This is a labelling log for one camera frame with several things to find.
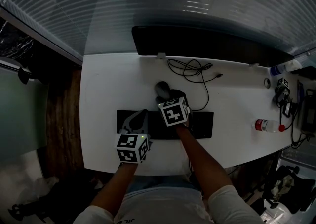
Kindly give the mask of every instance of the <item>metal frame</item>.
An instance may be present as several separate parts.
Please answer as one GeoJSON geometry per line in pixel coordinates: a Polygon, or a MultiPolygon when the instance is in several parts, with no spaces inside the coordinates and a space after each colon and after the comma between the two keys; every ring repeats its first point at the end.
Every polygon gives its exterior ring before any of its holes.
{"type": "Polygon", "coordinates": [[[82,60],[79,60],[78,58],[74,57],[70,53],[66,52],[41,34],[39,34],[37,31],[23,23],[21,20],[16,18],[14,15],[12,15],[10,12],[5,10],[4,8],[0,7],[0,17],[2,17],[4,20],[8,21],[10,24],[24,32],[25,34],[29,35],[30,37],[34,38],[38,42],[41,42],[43,45],[49,47],[50,49],[54,50],[55,52],[59,53],[60,55],[66,57],[67,59],[73,61],[77,65],[82,66],[82,60]]]}
{"type": "MultiPolygon", "coordinates": [[[[14,61],[14,60],[12,60],[12,63],[11,63],[9,61],[6,61],[5,59],[7,59],[7,58],[0,57],[0,68],[5,69],[5,70],[9,70],[9,71],[14,72],[14,73],[18,73],[19,72],[19,68],[22,67],[22,65],[14,64],[14,62],[16,63],[16,61],[14,61]]],[[[31,71],[29,69],[27,69],[27,68],[23,68],[23,70],[27,74],[30,74],[30,75],[32,74],[31,71]]]]}

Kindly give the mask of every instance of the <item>white t-shirt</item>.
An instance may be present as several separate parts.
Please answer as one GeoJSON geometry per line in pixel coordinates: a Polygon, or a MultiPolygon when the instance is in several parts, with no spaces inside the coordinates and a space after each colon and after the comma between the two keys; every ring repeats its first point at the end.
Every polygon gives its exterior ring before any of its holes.
{"type": "Polygon", "coordinates": [[[127,194],[118,214],[87,207],[74,224],[262,224],[260,216],[227,185],[208,199],[205,209],[201,193],[189,188],[156,187],[127,194]]]}

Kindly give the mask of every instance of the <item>white wall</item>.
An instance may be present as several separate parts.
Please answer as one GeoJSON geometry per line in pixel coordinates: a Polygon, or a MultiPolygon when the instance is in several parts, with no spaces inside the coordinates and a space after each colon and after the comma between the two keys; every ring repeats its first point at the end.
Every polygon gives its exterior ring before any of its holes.
{"type": "Polygon", "coordinates": [[[35,150],[0,162],[0,219],[4,223],[43,223],[35,215],[26,217],[19,222],[7,210],[16,204],[23,195],[28,194],[33,181],[41,177],[40,163],[35,150]]]}

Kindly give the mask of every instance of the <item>black monitor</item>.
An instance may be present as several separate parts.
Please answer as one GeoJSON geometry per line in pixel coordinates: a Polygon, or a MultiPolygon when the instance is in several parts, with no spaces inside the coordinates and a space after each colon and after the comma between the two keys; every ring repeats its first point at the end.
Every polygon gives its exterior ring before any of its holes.
{"type": "Polygon", "coordinates": [[[132,34],[139,55],[186,56],[272,67],[292,60],[288,53],[258,42],[212,30],[179,26],[135,26],[132,34]]]}

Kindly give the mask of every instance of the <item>red bottle cap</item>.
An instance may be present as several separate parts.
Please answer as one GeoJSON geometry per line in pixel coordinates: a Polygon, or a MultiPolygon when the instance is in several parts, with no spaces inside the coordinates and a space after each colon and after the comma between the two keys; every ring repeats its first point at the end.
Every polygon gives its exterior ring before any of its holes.
{"type": "Polygon", "coordinates": [[[280,126],[278,127],[278,130],[279,130],[280,132],[284,131],[284,130],[285,130],[285,125],[280,125],[280,126]]]}

